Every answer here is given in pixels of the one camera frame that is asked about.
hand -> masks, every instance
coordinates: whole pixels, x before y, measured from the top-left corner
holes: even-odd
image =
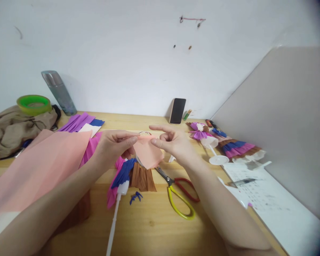
[[[151,125],[149,128],[165,132],[160,135],[160,139],[152,139],[151,143],[173,155],[180,165],[199,158],[184,131],[166,125]]]
[[[135,155],[133,145],[138,140],[138,133],[125,130],[105,130],[102,132],[100,142],[97,145],[92,158],[99,165],[110,168],[121,156],[123,159],[131,159]]]

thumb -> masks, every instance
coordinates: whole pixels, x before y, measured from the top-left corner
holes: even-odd
[[[167,152],[169,150],[169,144],[166,141],[160,139],[152,139],[150,142],[159,149],[163,149]]]
[[[127,149],[131,148],[137,141],[137,137],[130,137],[120,142],[119,145],[123,149],[123,151],[126,151]]]

brown cloth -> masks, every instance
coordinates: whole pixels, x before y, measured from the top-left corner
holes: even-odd
[[[129,173],[129,179],[129,186],[138,188],[140,192],[156,192],[152,170],[146,170],[146,168],[142,167],[138,162],[134,164],[133,170]]]
[[[43,129],[50,129],[57,114],[54,109],[38,116],[24,114],[18,105],[0,113],[0,158],[17,151],[24,141],[34,139]]]

white plastic rod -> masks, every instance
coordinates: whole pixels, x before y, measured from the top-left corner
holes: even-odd
[[[168,160],[168,162],[173,162],[174,159],[175,159],[175,157],[171,155],[171,157],[170,157],[170,159]]]
[[[116,197],[115,213],[114,213],[114,218],[113,218],[113,224],[111,224],[106,256],[110,256],[111,247],[113,245],[114,234],[115,234],[115,224],[116,224],[116,217],[117,217],[117,210],[118,210],[118,205],[120,203],[120,200],[121,200],[121,193],[118,193],[117,197]]]
[[[212,150],[213,154],[214,154],[215,156],[217,156],[216,152],[214,151],[213,147],[211,147],[210,144],[209,144],[209,147],[210,147],[210,149]]]
[[[269,164],[271,164],[271,163],[272,163],[272,161],[265,162],[264,164],[261,164],[260,166],[254,168],[253,171],[256,171],[256,170],[258,170],[258,169],[262,169],[262,168],[264,168],[265,166],[267,166],[267,165],[269,165]]]

peach paper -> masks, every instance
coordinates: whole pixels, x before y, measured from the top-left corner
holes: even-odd
[[[0,213],[23,211],[78,170],[90,136],[43,130],[0,177]]]
[[[164,159],[164,154],[150,142],[151,139],[156,139],[156,137],[153,135],[140,136],[134,144],[135,153],[146,169],[159,166],[159,163]]]

